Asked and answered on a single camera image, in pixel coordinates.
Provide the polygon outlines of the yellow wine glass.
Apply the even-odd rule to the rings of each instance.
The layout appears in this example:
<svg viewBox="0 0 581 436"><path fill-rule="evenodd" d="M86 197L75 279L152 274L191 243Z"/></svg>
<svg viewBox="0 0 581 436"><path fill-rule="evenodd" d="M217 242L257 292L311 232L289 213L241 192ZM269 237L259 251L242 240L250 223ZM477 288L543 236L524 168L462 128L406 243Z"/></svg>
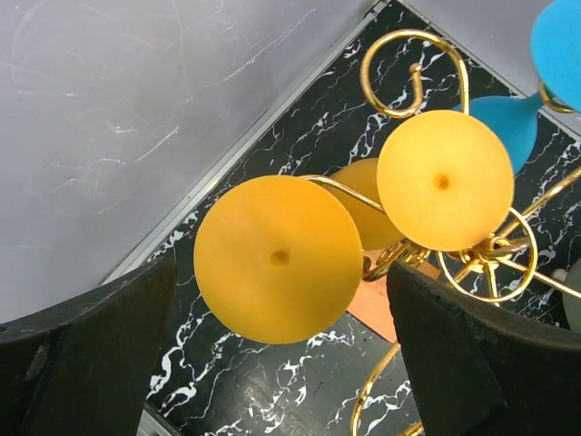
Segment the yellow wine glass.
<svg viewBox="0 0 581 436"><path fill-rule="evenodd" d="M332 179L379 203L378 212L337 189L364 250L404 238L454 252L484 241L502 224L514 197L505 146L477 118L432 110L400 124L379 156L351 163Z"/></svg>
<svg viewBox="0 0 581 436"><path fill-rule="evenodd" d="M216 318L246 339L308 340L347 310L362 275L350 214L329 191L261 176L227 192L202 220L193 269Z"/></svg>

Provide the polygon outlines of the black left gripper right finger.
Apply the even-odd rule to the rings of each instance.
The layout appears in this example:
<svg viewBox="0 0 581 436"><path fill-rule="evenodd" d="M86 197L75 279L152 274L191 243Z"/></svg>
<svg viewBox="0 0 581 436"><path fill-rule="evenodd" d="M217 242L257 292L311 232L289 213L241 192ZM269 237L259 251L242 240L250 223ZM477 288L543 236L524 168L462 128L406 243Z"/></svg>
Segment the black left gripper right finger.
<svg viewBox="0 0 581 436"><path fill-rule="evenodd" d="M396 262L389 308L428 435L577 435L580 335Z"/></svg>

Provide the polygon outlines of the blue wine glass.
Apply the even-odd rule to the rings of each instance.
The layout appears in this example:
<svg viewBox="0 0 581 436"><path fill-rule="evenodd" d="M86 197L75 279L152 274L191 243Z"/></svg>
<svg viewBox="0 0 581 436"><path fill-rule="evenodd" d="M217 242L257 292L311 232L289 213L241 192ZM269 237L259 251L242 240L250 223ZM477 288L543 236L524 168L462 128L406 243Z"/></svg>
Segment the blue wine glass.
<svg viewBox="0 0 581 436"><path fill-rule="evenodd" d="M558 0L535 21L530 53L539 77L538 91L525 98L490 95L469 103L470 114L490 128L505 146L518 173L537 141L542 106L570 114L580 111L580 1Z"/></svg>

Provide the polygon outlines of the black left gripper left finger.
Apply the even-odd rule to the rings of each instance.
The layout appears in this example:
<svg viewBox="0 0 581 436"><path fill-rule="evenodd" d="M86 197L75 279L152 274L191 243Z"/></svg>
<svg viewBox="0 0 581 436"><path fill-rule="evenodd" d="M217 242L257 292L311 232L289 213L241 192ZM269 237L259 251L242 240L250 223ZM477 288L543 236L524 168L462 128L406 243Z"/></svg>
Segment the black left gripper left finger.
<svg viewBox="0 0 581 436"><path fill-rule="evenodd" d="M176 283L166 253L3 323L2 434L136 434Z"/></svg>

